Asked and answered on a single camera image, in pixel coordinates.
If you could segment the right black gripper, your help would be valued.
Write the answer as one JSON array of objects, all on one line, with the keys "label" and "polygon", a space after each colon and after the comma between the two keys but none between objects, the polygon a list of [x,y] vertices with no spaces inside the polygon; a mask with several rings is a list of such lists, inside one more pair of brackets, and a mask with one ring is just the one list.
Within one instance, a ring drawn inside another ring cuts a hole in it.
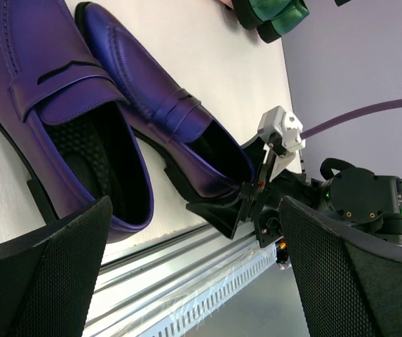
[{"label": "right black gripper", "polygon": [[310,178],[305,172],[288,169],[272,177],[276,155],[263,150],[257,157],[257,175],[251,184],[243,185],[239,201],[234,204],[188,203],[186,209],[211,224],[228,239],[233,239],[238,222],[252,223],[256,240],[265,248],[283,236],[279,204],[284,197],[314,208],[320,204],[322,181]]}]

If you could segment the green metallic shoe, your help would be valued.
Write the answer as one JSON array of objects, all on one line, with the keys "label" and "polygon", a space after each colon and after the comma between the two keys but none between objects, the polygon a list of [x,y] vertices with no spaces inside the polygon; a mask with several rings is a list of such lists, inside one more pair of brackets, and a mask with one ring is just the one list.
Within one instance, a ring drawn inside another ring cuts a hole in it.
[{"label": "green metallic shoe", "polygon": [[304,1],[289,1],[274,18],[258,26],[257,33],[261,40],[269,44],[292,31],[308,15],[309,10]]},{"label": "green metallic shoe", "polygon": [[252,30],[275,18],[290,0],[232,0],[235,15],[246,30]]}]

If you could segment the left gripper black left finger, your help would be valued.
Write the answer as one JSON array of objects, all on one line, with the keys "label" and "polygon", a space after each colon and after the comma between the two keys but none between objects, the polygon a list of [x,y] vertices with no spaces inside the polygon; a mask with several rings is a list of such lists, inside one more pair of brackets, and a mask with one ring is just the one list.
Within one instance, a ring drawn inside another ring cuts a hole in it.
[{"label": "left gripper black left finger", "polygon": [[81,336],[112,220],[109,197],[0,244],[0,336]]}]

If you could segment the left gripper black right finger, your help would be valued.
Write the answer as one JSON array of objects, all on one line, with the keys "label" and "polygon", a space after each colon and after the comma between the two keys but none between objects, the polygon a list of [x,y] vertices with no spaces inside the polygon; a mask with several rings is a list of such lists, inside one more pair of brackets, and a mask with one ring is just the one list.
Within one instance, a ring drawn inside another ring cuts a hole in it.
[{"label": "left gripper black right finger", "polygon": [[285,197],[282,231],[311,336],[402,336],[402,247]]}]

